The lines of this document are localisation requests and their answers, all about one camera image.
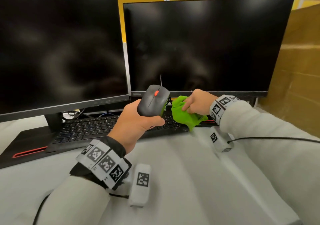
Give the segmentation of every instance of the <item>keyboard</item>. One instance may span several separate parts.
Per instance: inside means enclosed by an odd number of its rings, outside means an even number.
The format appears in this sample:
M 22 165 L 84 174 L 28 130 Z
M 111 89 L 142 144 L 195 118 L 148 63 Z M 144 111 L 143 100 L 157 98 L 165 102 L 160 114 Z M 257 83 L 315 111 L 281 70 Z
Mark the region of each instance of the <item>keyboard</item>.
M 92 139 L 99 139 L 108 135 L 118 120 L 118 115 L 85 118 L 80 120 L 67 120 L 62 129 L 50 143 L 46 152 L 59 150 L 73 150 L 87 146 Z M 186 125 L 179 124 L 173 120 L 171 110 L 164 111 L 165 124 L 147 130 L 141 139 L 154 138 L 166 135 L 180 134 L 189 131 Z

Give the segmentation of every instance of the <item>black monitor screen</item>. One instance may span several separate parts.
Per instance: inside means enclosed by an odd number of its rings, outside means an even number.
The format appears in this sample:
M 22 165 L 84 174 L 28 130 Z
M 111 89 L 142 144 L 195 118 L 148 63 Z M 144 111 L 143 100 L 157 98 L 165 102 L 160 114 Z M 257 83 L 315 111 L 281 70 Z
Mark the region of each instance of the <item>black monitor screen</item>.
M 124 4 L 131 90 L 268 91 L 293 1 Z
M 125 94 L 118 0 L 0 0 L 0 114 Z

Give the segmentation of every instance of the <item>red outlined slot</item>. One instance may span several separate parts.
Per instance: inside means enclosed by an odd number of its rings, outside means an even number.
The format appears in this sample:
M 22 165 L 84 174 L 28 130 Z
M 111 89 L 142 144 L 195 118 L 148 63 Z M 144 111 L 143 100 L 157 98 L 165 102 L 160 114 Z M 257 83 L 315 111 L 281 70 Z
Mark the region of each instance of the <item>red outlined slot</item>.
M 36 149 L 24 151 L 24 152 L 21 152 L 21 153 L 16 153 L 15 155 L 12 156 L 12 158 L 19 158 L 19 157 L 22 157 L 22 156 L 26 156 L 26 155 L 42 152 L 42 151 L 46 150 L 46 148 L 47 148 L 46 146 L 43 146 L 43 147 L 39 147 L 39 148 L 36 148 Z

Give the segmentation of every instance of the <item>computer mouse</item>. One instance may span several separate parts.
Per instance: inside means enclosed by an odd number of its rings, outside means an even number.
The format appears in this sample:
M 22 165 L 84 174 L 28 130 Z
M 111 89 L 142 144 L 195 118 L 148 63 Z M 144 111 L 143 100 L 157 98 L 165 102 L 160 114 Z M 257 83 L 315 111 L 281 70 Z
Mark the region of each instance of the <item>computer mouse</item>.
M 150 85 L 138 104 L 138 114 L 141 116 L 162 116 L 170 91 L 160 85 Z

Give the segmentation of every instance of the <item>green microfiber cloth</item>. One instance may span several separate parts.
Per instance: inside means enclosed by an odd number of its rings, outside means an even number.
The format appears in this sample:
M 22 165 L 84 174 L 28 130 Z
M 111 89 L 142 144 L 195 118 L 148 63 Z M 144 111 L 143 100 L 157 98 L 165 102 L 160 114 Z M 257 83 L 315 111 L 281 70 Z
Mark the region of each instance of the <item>green microfiber cloth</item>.
M 187 111 L 182 111 L 182 106 L 185 104 L 183 101 L 186 98 L 186 96 L 179 96 L 177 99 L 172 101 L 172 116 L 176 122 L 187 125 L 189 130 L 192 131 L 196 125 L 199 125 L 202 121 L 206 121 L 208 117 L 206 115 L 196 113 L 189 114 Z

